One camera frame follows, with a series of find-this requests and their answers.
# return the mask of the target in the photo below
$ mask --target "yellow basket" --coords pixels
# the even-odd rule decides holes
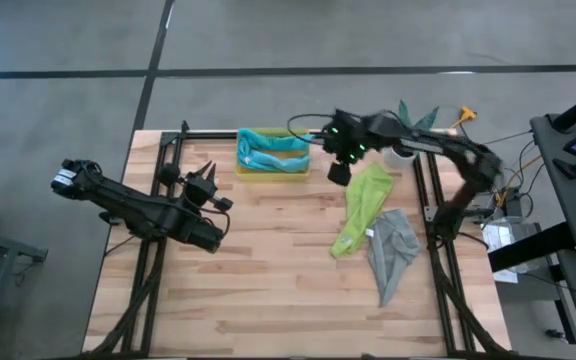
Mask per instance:
[[[287,129],[280,128],[254,128],[250,129],[259,135],[264,135],[267,137],[286,137],[292,136]],[[297,135],[308,134],[307,129],[293,129],[292,130]],[[239,149],[239,136],[237,136],[237,149]],[[310,149],[307,148],[306,151],[269,151],[262,150],[266,154],[276,156],[279,159],[290,159],[298,156],[308,155]],[[300,182],[306,181],[308,175],[310,175],[310,163],[308,168],[304,172],[299,173],[285,173],[285,172],[272,172],[272,171],[259,171],[252,170],[239,165],[239,159],[235,162],[235,175],[239,177],[242,181],[250,182]]]

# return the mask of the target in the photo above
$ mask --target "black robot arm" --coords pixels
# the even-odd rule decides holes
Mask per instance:
[[[167,236],[214,253],[225,234],[201,216],[201,207],[211,201],[225,214],[232,202],[215,196],[214,166],[206,179],[202,177],[209,165],[189,173],[185,179],[179,177],[178,169],[164,167],[159,174],[162,183],[185,184],[178,198],[141,193],[105,177],[99,165],[88,160],[64,160],[51,187],[63,197],[99,205],[106,210],[100,214],[103,220],[109,222],[111,216],[121,218],[130,232],[141,239],[150,241]]]
[[[392,147],[411,155],[422,151],[443,155],[455,163],[464,184],[451,201],[439,206],[431,222],[431,235],[439,240],[456,238],[468,204],[477,193],[490,190],[501,173],[501,160],[486,146],[461,136],[411,129],[389,111],[360,117],[336,110],[319,137],[324,139],[324,150],[336,155],[337,163],[331,165],[328,178],[343,186],[350,181],[350,165],[370,149]]]

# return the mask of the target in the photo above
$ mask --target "concrete floor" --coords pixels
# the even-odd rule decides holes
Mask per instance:
[[[146,69],[163,6],[0,0],[0,71]],[[576,64],[576,0],[177,1],[160,68],[548,64]],[[98,208],[53,195],[49,183],[66,157],[94,159],[120,178],[143,84],[0,80],[0,233],[50,249],[7,290],[0,359],[80,350],[108,227]],[[467,131],[483,142],[576,102],[576,72],[158,79],[144,126],[282,127],[298,113],[371,112],[399,99],[413,116],[441,106],[437,127],[450,125],[458,106],[473,107],[479,119]],[[529,139],[492,148],[512,164]],[[532,194],[531,220],[562,220],[545,171]],[[576,345],[543,336],[560,328],[551,304],[502,305],[515,350],[576,359]]]

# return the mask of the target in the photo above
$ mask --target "cable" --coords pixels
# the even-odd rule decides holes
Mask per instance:
[[[454,128],[456,128],[457,126],[461,125],[462,122],[468,121],[468,120],[466,120],[466,119],[457,120],[457,121],[455,121],[452,125],[450,125],[450,128],[451,128],[451,129],[454,129]]]
[[[30,264],[26,265],[25,268],[12,273],[12,275],[15,277],[15,285],[18,287],[21,286],[21,284],[23,284],[24,281],[26,281],[26,273],[28,272],[28,270],[30,270],[37,264],[39,264],[39,262],[31,262]]]
[[[481,239],[478,239],[478,238],[476,238],[475,236],[472,236],[472,235],[470,235],[470,234],[466,234],[466,233],[464,233],[464,232],[458,232],[457,234],[458,234],[458,235],[461,235],[461,236],[465,236],[465,237],[470,238],[470,239],[472,239],[472,240],[475,240],[476,242],[478,242],[478,243],[482,244],[483,246],[485,246],[485,247],[486,247],[486,250],[490,249],[490,246],[488,246],[488,244],[486,244],[485,241],[483,241],[483,240],[481,240]],[[437,245],[437,249],[441,249],[444,245],[446,245],[446,241],[445,241],[445,240],[441,240],[441,242],[439,243],[439,245]]]
[[[523,149],[521,149],[521,151],[519,152],[519,174],[521,175],[521,184],[523,185],[524,183],[524,169],[523,166],[521,165],[521,160],[524,157],[524,151],[526,151],[526,149],[528,148],[528,146],[530,146],[531,143],[534,143],[535,140],[531,140],[530,142],[528,142],[528,144],[526,144],[526,146],[524,146]]]
[[[458,235],[461,235],[461,236],[465,236],[465,237],[470,238],[470,239],[472,239],[472,240],[475,240],[476,242],[478,242],[478,243],[480,243],[481,245],[485,246],[485,247],[486,247],[486,250],[490,249],[490,246],[489,246],[488,244],[486,244],[485,241],[479,239],[478,237],[472,236],[472,235],[470,235],[470,234],[467,234],[467,233],[464,233],[464,232],[461,232],[461,231],[458,232],[457,234],[458,234]]]
[[[537,156],[536,158],[530,160],[526,165],[522,166],[519,169],[519,174],[521,174],[523,172],[523,170],[525,168],[527,168],[528,166],[534,164],[537,160],[541,159],[541,155]],[[508,196],[508,192],[510,191],[510,182],[515,178],[516,176],[513,175],[510,180],[508,181],[508,185],[506,185],[506,190],[504,191],[503,195],[501,196],[501,199],[499,201],[499,203],[497,204],[499,207],[502,207],[504,205],[504,202],[506,201],[506,197]]]
[[[504,170],[508,170],[512,173],[512,177],[510,178],[511,181],[514,180],[514,178],[519,178],[519,187],[522,187],[524,185],[524,179],[519,176],[519,173],[516,172],[515,170],[511,169],[511,168],[504,168]],[[508,187],[510,186],[510,181],[508,181],[508,184],[504,187]]]
[[[296,137],[297,139],[303,141],[303,142],[307,142],[308,144],[313,144],[313,145],[322,145],[321,143],[318,143],[316,141],[312,141],[312,140],[308,140],[305,139],[297,134],[294,133],[294,131],[292,131],[292,129],[290,128],[290,123],[293,120],[296,119],[301,119],[301,118],[305,118],[305,117],[320,117],[320,118],[332,118],[332,115],[328,115],[328,114],[300,114],[300,115],[295,115],[293,117],[291,117],[290,119],[288,119],[288,122],[286,122],[286,128],[288,129],[288,132],[290,133],[290,135]]]
[[[532,130],[524,131],[524,132],[519,133],[519,134],[514,134],[514,135],[510,135],[510,136],[503,137],[503,138],[501,138],[501,139],[496,139],[496,140],[488,141],[488,142],[482,143],[482,145],[490,145],[490,144],[498,143],[498,142],[501,142],[501,141],[504,141],[504,140],[516,138],[517,136],[530,134],[531,132],[532,132]]]
[[[532,146],[524,152],[524,156],[528,155],[533,149],[537,148],[537,145],[535,144],[535,142],[534,142],[533,140],[531,140],[530,142],[528,142],[527,145],[530,145],[530,144],[532,144]],[[515,160],[515,162],[512,163],[512,165],[510,165],[510,167],[513,168],[513,167],[515,167],[515,165],[517,165],[518,163],[519,163],[519,158],[517,158],[517,160]]]
[[[533,177],[532,181],[530,182],[530,186],[528,187],[528,191],[526,191],[524,194],[528,195],[530,193],[530,191],[532,191],[532,186],[535,185],[535,180],[537,180],[537,176],[539,175],[539,172],[541,171],[541,169],[544,168],[544,166],[546,166],[546,164],[541,164],[539,169],[537,169],[537,172],[535,173],[535,177]]]
[[[535,201],[532,199],[532,196],[530,196],[530,194],[528,193],[519,195],[519,198],[521,199],[524,196],[527,196],[528,200],[530,200],[530,210],[528,210],[528,213],[524,216],[524,218],[529,218],[530,215],[532,215],[532,211],[535,209]]]
[[[226,235],[228,234],[228,231],[230,231],[230,215],[228,215],[227,212],[221,211],[221,210],[210,210],[210,209],[206,209],[206,208],[199,207],[199,205],[195,204],[194,202],[190,201],[190,199],[188,199],[188,196],[186,196],[186,192],[185,192],[185,191],[183,192],[183,195],[184,195],[184,199],[186,199],[186,201],[188,201],[188,203],[189,203],[190,205],[194,206],[195,209],[197,209],[197,210],[199,210],[199,211],[205,211],[205,212],[210,213],[210,214],[217,214],[217,215],[223,215],[223,216],[225,216],[225,217],[226,217],[226,230],[224,230],[224,235],[223,235],[223,237],[226,237]],[[212,220],[210,220],[210,223],[211,223],[212,226],[215,226],[215,224],[212,222]]]
[[[464,133],[464,136],[466,137],[466,139],[470,140],[470,136],[468,136],[468,133],[466,132],[466,129],[464,128],[464,124],[459,124],[459,128],[461,129],[461,132]]]
[[[531,278],[535,278],[535,279],[537,279],[537,280],[539,280],[539,281],[545,282],[546,284],[554,285],[554,286],[557,286],[557,287],[559,287],[559,288],[567,289],[567,290],[569,290],[569,291],[571,291],[571,292],[576,293],[576,289],[573,289],[573,288],[568,287],[568,286],[565,286],[565,285],[558,284],[558,283],[556,283],[556,282],[554,282],[554,281],[550,281],[550,280],[544,279],[544,278],[539,277],[539,276],[537,276],[537,275],[528,274],[528,273],[518,273],[518,272],[512,271],[512,270],[510,270],[510,269],[506,269],[506,270],[508,270],[508,271],[510,271],[510,272],[512,272],[512,273],[515,273],[515,274],[517,274],[517,275],[529,276],[529,277],[531,277]]]
[[[119,244],[111,247],[110,249],[106,250],[106,252],[104,253],[104,257],[108,256],[108,254],[110,254],[111,252],[117,250],[117,248],[119,248],[120,246],[126,244],[128,241],[130,241],[130,240],[132,240],[132,239],[134,239],[134,238],[135,238],[135,235],[132,235],[132,236],[129,237],[128,239],[126,239],[126,240],[120,242]]]

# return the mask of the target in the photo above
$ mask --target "wooden tabletop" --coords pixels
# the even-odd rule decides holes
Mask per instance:
[[[135,133],[124,184],[150,191],[160,133]],[[217,163],[218,195],[234,202],[232,225],[216,254],[168,241],[151,355],[445,355],[427,251],[408,267],[390,304],[379,308],[366,244],[354,255],[338,260],[330,256],[345,223],[344,188],[326,179],[331,156],[315,146],[310,151],[307,182],[243,183],[234,173],[234,140],[184,141],[183,174],[208,160]],[[357,173],[382,159],[371,152],[352,170]],[[438,158],[438,167],[450,198],[461,178],[446,159]],[[382,210],[403,209],[425,249],[412,166],[388,172],[394,187]],[[429,177],[426,182],[432,198]],[[211,218],[223,228],[220,216]],[[464,225],[462,231],[481,236],[474,226]],[[108,246],[128,236],[125,228],[113,228]],[[468,304],[492,336],[509,348],[486,250],[468,238],[458,238],[455,247]],[[99,344],[126,309],[138,249],[139,240],[133,240],[105,259],[84,350]],[[454,308],[451,316],[461,344]]]

